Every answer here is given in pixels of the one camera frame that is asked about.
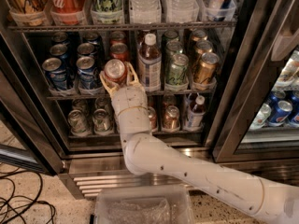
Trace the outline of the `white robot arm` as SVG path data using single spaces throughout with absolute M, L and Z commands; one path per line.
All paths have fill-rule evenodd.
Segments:
M 130 63 L 121 86 L 99 75 L 111 98 L 127 169 L 170 175 L 267 224 L 299 224 L 299 188 L 186 156 L 151 133 L 147 95 Z

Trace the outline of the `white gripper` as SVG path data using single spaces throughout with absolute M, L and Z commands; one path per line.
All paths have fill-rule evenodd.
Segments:
M 148 106 L 147 95 L 143 87 L 139 86 L 140 82 L 135 69 L 129 62 L 124 64 L 127 67 L 127 87 L 120 88 L 120 85 L 111 81 L 104 71 L 101 71 L 99 75 L 103 87 L 111 97 L 112 107 L 116 115 L 129 108 L 146 108 Z

